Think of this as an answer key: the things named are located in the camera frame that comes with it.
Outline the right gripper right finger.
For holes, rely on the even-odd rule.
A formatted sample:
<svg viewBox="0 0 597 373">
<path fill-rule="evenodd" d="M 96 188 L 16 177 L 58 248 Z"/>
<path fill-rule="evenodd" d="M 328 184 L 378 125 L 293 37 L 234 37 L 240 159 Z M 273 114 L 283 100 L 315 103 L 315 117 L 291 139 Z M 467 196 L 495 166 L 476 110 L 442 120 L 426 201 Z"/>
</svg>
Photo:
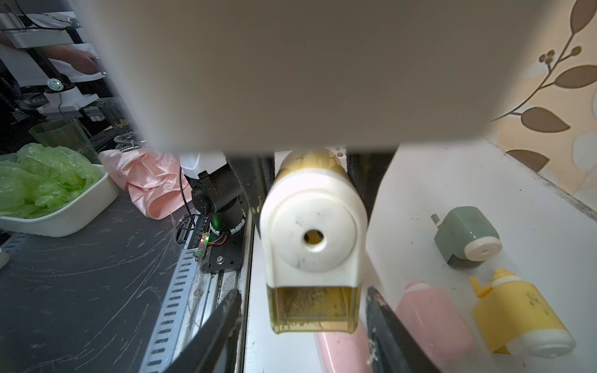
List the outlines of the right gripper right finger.
<svg viewBox="0 0 597 373">
<path fill-rule="evenodd" d="M 366 325 L 374 372 L 440 372 L 373 286 L 366 294 Z"/>
</svg>

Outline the green pencil sharpener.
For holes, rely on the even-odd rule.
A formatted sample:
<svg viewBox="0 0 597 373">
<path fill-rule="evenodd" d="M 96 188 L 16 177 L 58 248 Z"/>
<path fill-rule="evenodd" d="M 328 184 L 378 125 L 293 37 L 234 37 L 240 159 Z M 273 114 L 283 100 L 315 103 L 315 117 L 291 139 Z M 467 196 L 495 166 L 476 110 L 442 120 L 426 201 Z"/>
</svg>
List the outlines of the green pencil sharpener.
<svg viewBox="0 0 597 373">
<path fill-rule="evenodd" d="M 435 244 L 452 269 L 480 267 L 503 249 L 497 230 L 474 206 L 454 208 L 443 219 L 433 214 L 431 219 L 437 228 Z"/>
</svg>

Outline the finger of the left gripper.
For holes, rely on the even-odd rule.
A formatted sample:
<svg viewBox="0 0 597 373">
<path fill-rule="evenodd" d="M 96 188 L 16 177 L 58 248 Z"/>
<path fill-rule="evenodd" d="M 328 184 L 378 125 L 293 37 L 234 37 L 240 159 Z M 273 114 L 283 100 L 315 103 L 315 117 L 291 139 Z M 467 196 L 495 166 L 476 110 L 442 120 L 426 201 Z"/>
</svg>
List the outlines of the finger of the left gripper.
<svg viewBox="0 0 597 373">
<path fill-rule="evenodd" d="M 275 157 L 227 155 L 225 158 L 244 192 L 254 226 L 261 233 L 261 212 L 275 180 Z"/>
<path fill-rule="evenodd" d="M 348 175 L 365 206 L 370 219 L 379 187 L 396 151 L 353 152 L 347 155 Z"/>
</svg>

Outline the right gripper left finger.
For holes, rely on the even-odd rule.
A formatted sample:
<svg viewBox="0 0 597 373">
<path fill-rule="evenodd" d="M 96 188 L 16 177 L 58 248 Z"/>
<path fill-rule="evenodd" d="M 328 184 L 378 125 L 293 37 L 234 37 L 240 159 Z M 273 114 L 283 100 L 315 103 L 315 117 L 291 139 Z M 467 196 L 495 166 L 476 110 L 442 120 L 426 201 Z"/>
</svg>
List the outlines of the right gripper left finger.
<svg viewBox="0 0 597 373">
<path fill-rule="evenodd" d="M 232 290 L 165 373 L 234 372 L 242 295 Z"/>
</svg>

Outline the pink sharpener front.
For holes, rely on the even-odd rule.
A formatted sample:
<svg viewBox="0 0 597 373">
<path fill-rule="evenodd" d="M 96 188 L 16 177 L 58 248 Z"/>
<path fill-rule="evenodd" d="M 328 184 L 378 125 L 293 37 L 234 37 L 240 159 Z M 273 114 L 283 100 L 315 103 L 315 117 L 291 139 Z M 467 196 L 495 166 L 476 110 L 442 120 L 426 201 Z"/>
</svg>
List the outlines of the pink sharpener front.
<svg viewBox="0 0 597 373">
<path fill-rule="evenodd" d="M 373 372 L 362 322 L 352 334 L 326 332 L 316 334 L 316 339 L 323 372 Z"/>
</svg>

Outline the pink sharpener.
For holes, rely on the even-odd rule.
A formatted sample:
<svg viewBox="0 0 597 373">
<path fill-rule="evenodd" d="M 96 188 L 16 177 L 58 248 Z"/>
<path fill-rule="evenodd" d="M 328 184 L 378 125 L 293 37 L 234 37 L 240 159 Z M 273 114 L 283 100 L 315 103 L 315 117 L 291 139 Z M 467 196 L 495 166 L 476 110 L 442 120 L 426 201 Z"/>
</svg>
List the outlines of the pink sharpener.
<svg viewBox="0 0 597 373">
<path fill-rule="evenodd" d="M 326 332 L 316 334 L 316 339 L 323 372 L 373 372 L 362 322 L 352 334 Z"/>
<path fill-rule="evenodd" d="M 395 312 L 438 368 L 451 368 L 476 350 L 473 335 L 443 288 L 411 282 Z"/>
</svg>

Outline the yellow sharpener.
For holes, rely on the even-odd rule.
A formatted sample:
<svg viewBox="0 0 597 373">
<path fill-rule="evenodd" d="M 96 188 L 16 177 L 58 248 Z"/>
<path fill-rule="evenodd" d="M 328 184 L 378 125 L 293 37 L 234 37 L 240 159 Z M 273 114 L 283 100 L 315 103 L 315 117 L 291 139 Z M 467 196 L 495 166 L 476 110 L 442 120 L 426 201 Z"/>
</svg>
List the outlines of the yellow sharpener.
<svg viewBox="0 0 597 373">
<path fill-rule="evenodd" d="M 469 280 L 479 299 L 474 318 L 492 353 L 554 358 L 575 349 L 576 340 L 534 284 L 503 268 L 488 284 Z"/>
<path fill-rule="evenodd" d="M 363 201 L 334 153 L 289 152 L 261 208 L 267 286 L 359 287 L 367 228 Z"/>
</svg>

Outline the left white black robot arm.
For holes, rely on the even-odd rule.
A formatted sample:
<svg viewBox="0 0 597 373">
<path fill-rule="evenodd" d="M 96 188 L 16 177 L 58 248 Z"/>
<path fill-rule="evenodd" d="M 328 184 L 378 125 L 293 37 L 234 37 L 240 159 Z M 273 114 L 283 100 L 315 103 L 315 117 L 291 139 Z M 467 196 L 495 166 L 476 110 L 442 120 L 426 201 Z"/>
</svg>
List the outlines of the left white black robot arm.
<svg viewBox="0 0 597 373">
<path fill-rule="evenodd" d="M 205 216 L 197 232 L 205 273 L 237 270 L 247 225 L 260 235 L 266 281 L 274 287 L 356 286 L 368 222 L 393 152 L 328 149 L 235 157 L 188 178 L 191 202 Z"/>
</svg>

